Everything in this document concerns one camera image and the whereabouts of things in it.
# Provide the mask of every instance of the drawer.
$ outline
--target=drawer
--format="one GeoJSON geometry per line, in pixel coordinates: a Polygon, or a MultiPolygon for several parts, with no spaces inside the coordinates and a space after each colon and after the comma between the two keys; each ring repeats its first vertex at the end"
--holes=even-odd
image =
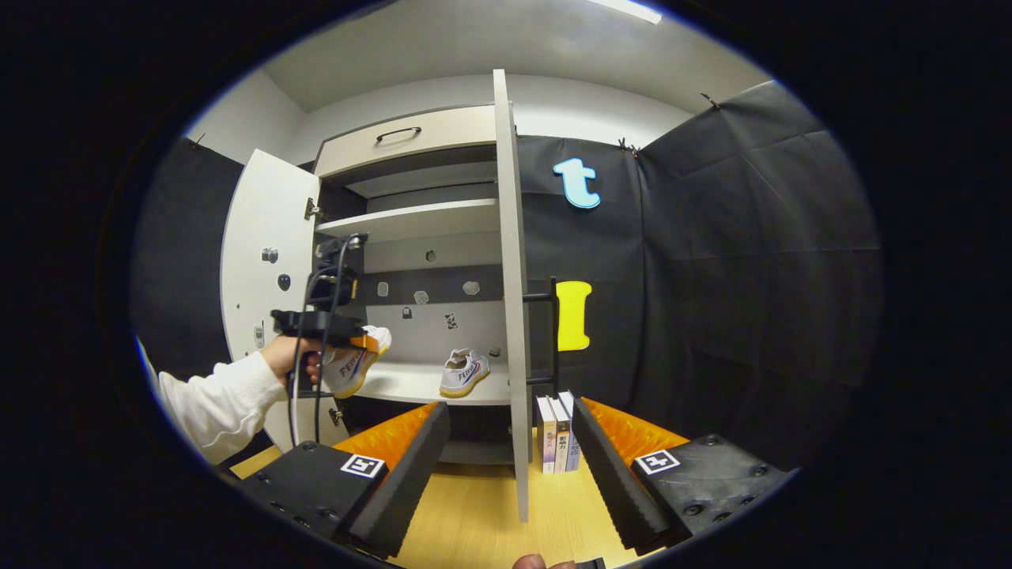
{"type": "Polygon", "coordinates": [[[325,141],[314,173],[322,178],[391,158],[495,142],[495,105],[434,110],[325,141]]]}

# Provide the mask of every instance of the white sleeve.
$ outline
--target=white sleeve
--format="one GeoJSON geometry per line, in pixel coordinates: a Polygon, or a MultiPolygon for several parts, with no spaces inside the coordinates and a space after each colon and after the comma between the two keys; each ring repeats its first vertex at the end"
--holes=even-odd
{"type": "Polygon", "coordinates": [[[242,451],[263,428],[267,409],[284,401],[284,386],[260,352],[215,365],[206,378],[181,382],[158,374],[165,411],[210,464],[242,451]]]}

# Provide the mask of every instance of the white cabinet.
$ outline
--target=white cabinet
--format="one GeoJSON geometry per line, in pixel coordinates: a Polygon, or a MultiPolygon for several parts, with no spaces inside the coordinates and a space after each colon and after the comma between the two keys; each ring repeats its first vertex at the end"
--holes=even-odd
{"type": "MultiPolygon", "coordinates": [[[[222,311],[232,355],[242,357],[263,341],[256,326],[265,340],[273,337],[272,309],[303,309],[314,232],[368,233],[360,286],[375,286],[377,278],[391,282],[384,281],[383,295],[368,297],[366,320],[390,328],[393,345],[370,368],[355,397],[509,406],[511,434],[503,426],[507,446],[487,457],[501,461],[512,454],[519,516],[526,521],[530,429],[522,209],[505,74],[496,70],[491,79],[493,104],[401,116],[324,141],[313,174],[254,153],[236,189],[222,246],[222,311]],[[318,201],[322,179],[386,199],[386,209],[315,225],[314,217],[305,219],[306,205],[311,197],[318,201]],[[392,195],[398,192],[476,182],[494,189],[495,196],[407,207],[399,207],[405,200],[390,201],[399,199],[392,195]],[[264,249],[277,251],[275,262],[262,260],[268,258],[261,256],[264,249]],[[287,275],[286,290],[281,274],[287,275]],[[470,289],[461,293],[465,279],[480,287],[469,280],[470,289]],[[432,304],[410,300],[408,287],[435,281],[452,286],[430,291],[432,304]],[[446,399],[439,394],[442,363],[450,349],[461,347],[487,353],[492,373],[468,396],[446,399]]],[[[275,423],[266,425],[268,434],[275,442],[286,439],[287,425],[275,423]]],[[[465,457],[476,444],[454,443],[443,456],[465,457]]]]}

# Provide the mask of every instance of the sneaker sole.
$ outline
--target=sneaker sole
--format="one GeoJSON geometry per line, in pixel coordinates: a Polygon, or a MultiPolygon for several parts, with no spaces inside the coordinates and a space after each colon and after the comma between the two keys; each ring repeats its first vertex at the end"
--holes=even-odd
{"type": "Polygon", "coordinates": [[[489,376],[489,374],[491,374],[491,373],[492,373],[492,370],[486,369],[485,373],[482,374],[481,376],[475,378],[475,381],[471,382],[471,385],[468,386],[468,389],[466,389],[463,391],[443,391],[442,388],[439,388],[439,395],[441,395],[443,397],[449,397],[449,398],[452,398],[452,399],[457,399],[457,398],[463,397],[463,396],[468,395],[469,393],[471,393],[471,390],[475,389],[475,386],[478,385],[478,382],[480,382],[480,381],[484,380],[485,378],[487,378],[489,376]]]}
{"type": "Polygon", "coordinates": [[[377,353],[375,357],[373,357],[371,360],[367,360],[364,363],[362,363],[361,377],[358,378],[358,383],[356,383],[354,386],[351,387],[351,389],[349,389],[347,391],[343,391],[341,393],[335,393],[334,394],[334,398],[335,399],[347,399],[347,398],[351,397],[352,395],[354,395],[355,393],[357,393],[358,390],[362,389],[362,385],[365,384],[365,374],[368,373],[369,368],[371,368],[373,363],[375,363],[376,361],[380,360],[381,357],[383,357],[383,354],[387,353],[388,349],[390,349],[390,346],[387,346],[387,347],[381,349],[380,353],[377,353]]]}

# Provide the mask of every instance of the shoe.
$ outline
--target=shoe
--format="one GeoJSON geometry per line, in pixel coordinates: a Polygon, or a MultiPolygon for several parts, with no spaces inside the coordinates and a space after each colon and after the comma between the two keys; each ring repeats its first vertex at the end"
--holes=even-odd
{"type": "Polygon", "coordinates": [[[380,351],[373,353],[364,349],[337,348],[330,359],[324,359],[323,383],[334,397],[347,399],[361,389],[365,374],[390,349],[393,336],[387,328],[362,326],[365,333],[375,338],[380,351]]]}
{"type": "Polygon", "coordinates": [[[443,397],[463,397],[491,371],[489,360],[484,355],[471,348],[454,349],[443,364],[439,393],[443,397]]]}

